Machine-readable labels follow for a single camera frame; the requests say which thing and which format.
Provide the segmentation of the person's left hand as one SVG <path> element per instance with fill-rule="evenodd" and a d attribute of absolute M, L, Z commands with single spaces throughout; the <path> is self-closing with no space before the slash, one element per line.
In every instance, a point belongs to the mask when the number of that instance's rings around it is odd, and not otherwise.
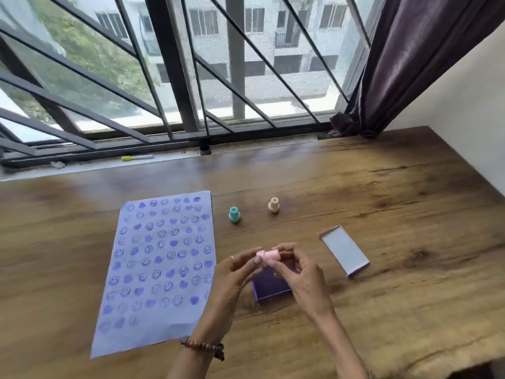
<path fill-rule="evenodd" d="M 219 262 L 214 270 L 210 294 L 195 334 L 204 343 L 220 343 L 230 331 L 242 290 L 237 286 L 237 270 L 249 261 L 258 260 L 252 248 Z"/>

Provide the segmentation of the person's right hand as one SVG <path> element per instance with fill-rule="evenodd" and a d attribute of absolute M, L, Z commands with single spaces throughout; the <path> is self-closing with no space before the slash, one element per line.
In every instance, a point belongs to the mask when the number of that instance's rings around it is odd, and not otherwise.
<path fill-rule="evenodd" d="M 307 254 L 295 242 L 281 243 L 274 246 L 274 249 L 280 251 L 281 260 L 292 260 L 292 252 L 304 252 Z M 317 313 L 323 312 L 326 309 L 333 309 L 334 311 L 335 309 L 326 286 L 323 270 L 312 257 L 310 258 L 311 272 L 309 274 L 294 273 L 294 283 L 289 286 L 297 303 L 313 321 Z"/>

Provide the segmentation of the pink toy stamp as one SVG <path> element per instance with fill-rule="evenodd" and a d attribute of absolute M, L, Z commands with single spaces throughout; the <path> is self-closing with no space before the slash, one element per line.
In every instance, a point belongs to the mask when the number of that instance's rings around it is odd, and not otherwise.
<path fill-rule="evenodd" d="M 281 254 L 278 249 L 270 251 L 260 250 L 256 253 L 256 256 L 259 259 L 261 267 L 267 267 L 269 261 L 281 261 Z"/>

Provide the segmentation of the person's left forearm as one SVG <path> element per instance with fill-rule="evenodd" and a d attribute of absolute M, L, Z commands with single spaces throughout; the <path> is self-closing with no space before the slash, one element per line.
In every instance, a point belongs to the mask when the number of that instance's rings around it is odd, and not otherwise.
<path fill-rule="evenodd" d="M 174 359 L 167 379 L 205 379 L 213 359 L 224 361 L 224 344 L 180 340 L 182 350 Z"/>

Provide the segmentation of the person's right forearm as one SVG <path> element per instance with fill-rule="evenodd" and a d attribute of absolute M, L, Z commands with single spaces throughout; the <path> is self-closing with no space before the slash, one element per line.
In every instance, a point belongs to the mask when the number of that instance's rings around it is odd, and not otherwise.
<path fill-rule="evenodd" d="M 369 379 L 369 372 L 333 309 L 313 320 L 335 363 L 338 379 Z"/>

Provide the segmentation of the purple box base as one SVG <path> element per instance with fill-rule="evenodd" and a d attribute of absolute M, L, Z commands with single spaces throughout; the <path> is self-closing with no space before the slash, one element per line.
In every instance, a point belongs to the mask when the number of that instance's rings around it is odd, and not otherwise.
<path fill-rule="evenodd" d="M 292 292 L 289 284 L 282 277 L 275 275 L 271 267 L 264 267 L 251 280 L 255 301 L 262 302 L 280 294 Z"/>

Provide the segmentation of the purple box lid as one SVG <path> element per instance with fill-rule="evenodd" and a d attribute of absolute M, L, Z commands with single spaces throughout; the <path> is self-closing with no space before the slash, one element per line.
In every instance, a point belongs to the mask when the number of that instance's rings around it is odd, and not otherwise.
<path fill-rule="evenodd" d="M 348 278 L 370 265 L 369 259 L 341 225 L 323 231 L 318 236 Z"/>

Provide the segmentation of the purple stamped paper sheet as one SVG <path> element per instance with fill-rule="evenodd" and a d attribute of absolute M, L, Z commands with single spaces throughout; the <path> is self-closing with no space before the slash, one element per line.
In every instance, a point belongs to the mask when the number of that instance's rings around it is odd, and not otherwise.
<path fill-rule="evenodd" d="M 189 337 L 216 265 L 211 192 L 123 203 L 90 358 Z"/>

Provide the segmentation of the black metal window grille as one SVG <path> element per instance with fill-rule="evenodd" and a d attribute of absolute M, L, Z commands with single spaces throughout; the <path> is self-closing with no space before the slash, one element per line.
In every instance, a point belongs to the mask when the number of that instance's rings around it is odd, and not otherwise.
<path fill-rule="evenodd" d="M 385 0 L 0 0 L 0 166 L 330 130 Z"/>

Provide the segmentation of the dark purple curtain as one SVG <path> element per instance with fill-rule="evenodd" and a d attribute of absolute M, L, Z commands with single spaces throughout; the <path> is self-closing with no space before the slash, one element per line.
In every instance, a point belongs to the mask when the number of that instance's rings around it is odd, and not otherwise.
<path fill-rule="evenodd" d="M 323 138 L 375 138 L 505 22 L 505 0 L 385 0 L 352 109 Z"/>

